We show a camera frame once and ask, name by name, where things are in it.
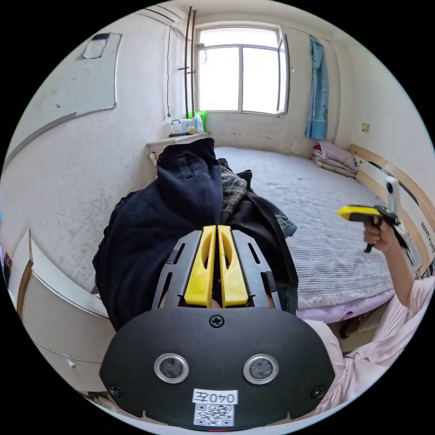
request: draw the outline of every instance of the window frame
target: window frame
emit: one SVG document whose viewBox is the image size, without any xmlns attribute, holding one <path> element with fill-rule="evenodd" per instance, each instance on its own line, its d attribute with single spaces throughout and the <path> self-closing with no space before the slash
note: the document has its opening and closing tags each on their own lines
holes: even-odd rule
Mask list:
<svg viewBox="0 0 435 435">
<path fill-rule="evenodd" d="M 272 30 L 276 34 L 276 41 L 277 41 L 277 47 L 267 47 L 263 45 L 253 45 L 253 44 L 221 44 L 221 45 L 210 45 L 206 47 L 201 47 L 199 44 L 199 37 L 200 32 L 202 30 L 211 30 L 211 29 L 225 29 L 230 27 L 236 27 L 236 28 L 254 28 L 254 29 L 265 29 L 265 30 Z M 194 56 L 195 59 L 195 65 L 194 65 L 194 72 L 196 72 L 194 81 L 195 81 L 195 106 L 199 108 L 199 56 L 200 52 L 207 50 L 207 49 L 215 49 L 215 48 L 238 48 L 239 49 L 239 95 L 238 95 L 238 108 L 237 110 L 208 110 L 207 113 L 246 113 L 246 114 L 253 114 L 253 115 L 263 115 L 263 116 L 273 116 L 273 117 L 279 117 L 282 118 L 284 115 L 288 114 L 289 109 L 289 98 L 290 98 L 290 53 L 289 53 L 289 46 L 287 41 L 287 35 L 285 33 L 282 33 L 280 26 L 272 26 L 272 25 L 265 25 L 265 24 L 256 24 L 256 23 L 249 23 L 249 24 L 242 24 L 242 23 L 231 23 L 231 24 L 208 24 L 197 26 L 195 29 L 195 41 L 197 42 L 194 46 L 196 48 L 196 55 Z M 286 69 L 287 69 L 287 80 L 286 80 L 286 92 L 285 92 L 285 104 L 283 110 L 279 111 L 280 106 L 280 91 L 281 91 L 281 79 L 280 79 L 280 46 L 281 44 L 284 45 L 284 53 L 286 54 Z M 278 52 L 278 100 L 277 100 L 277 111 L 276 113 L 266 113 L 266 112 L 256 112 L 256 111 L 246 111 L 243 110 L 243 48 L 257 48 L 262 50 L 271 50 L 271 51 L 277 51 Z"/>
</svg>

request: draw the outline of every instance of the wall pipe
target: wall pipe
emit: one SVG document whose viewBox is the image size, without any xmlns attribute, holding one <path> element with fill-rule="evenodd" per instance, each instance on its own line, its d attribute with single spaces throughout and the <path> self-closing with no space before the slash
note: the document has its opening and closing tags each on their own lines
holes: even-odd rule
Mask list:
<svg viewBox="0 0 435 435">
<path fill-rule="evenodd" d="M 189 118 L 189 104 L 187 100 L 187 46 L 189 43 L 189 24 L 190 14 L 192 13 L 192 6 L 189 8 L 189 15 L 187 16 L 187 28 L 186 28 L 186 42 L 184 45 L 184 96 L 186 100 L 186 118 Z"/>
<path fill-rule="evenodd" d="M 196 11 L 193 11 L 193 17 L 192 17 L 192 44 L 190 46 L 190 88 L 191 88 L 191 96 L 192 96 L 192 117 L 195 114 L 195 106 L 194 106 L 194 98 L 193 98 L 193 37 L 194 37 L 194 32 L 195 32 L 195 16 L 196 16 Z"/>
</svg>

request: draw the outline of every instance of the hand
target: hand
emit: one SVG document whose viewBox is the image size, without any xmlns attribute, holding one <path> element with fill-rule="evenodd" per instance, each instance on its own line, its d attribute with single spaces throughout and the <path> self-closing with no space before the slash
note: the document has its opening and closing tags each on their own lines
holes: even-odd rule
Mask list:
<svg viewBox="0 0 435 435">
<path fill-rule="evenodd" d="M 364 241 L 373 245 L 384 254 L 398 245 L 393 228 L 385 222 L 382 222 L 380 228 L 364 224 Z"/>
</svg>

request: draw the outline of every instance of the label sticker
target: label sticker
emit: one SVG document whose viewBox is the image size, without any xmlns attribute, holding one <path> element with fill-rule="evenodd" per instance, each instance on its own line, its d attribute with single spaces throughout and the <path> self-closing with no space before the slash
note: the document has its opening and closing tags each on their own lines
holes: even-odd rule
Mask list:
<svg viewBox="0 0 435 435">
<path fill-rule="evenodd" d="M 192 402 L 202 405 L 237 405 L 238 390 L 219 391 L 195 388 Z"/>
<path fill-rule="evenodd" d="M 195 403 L 193 424 L 196 426 L 234 426 L 234 405 Z"/>
</svg>

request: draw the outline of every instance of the person's arm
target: person's arm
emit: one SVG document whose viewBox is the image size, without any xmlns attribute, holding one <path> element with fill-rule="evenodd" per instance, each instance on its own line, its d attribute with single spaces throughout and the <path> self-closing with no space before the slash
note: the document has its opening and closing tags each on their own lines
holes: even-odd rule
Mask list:
<svg viewBox="0 0 435 435">
<path fill-rule="evenodd" d="M 409 308 L 415 280 L 392 227 L 385 222 L 382 223 L 380 229 L 365 226 L 364 241 L 383 252 L 397 298 L 403 306 Z"/>
<path fill-rule="evenodd" d="M 414 277 L 411 274 L 405 255 L 396 237 L 397 246 L 391 247 L 384 253 L 388 269 L 393 281 L 394 290 L 400 303 L 409 308 Z"/>
</svg>

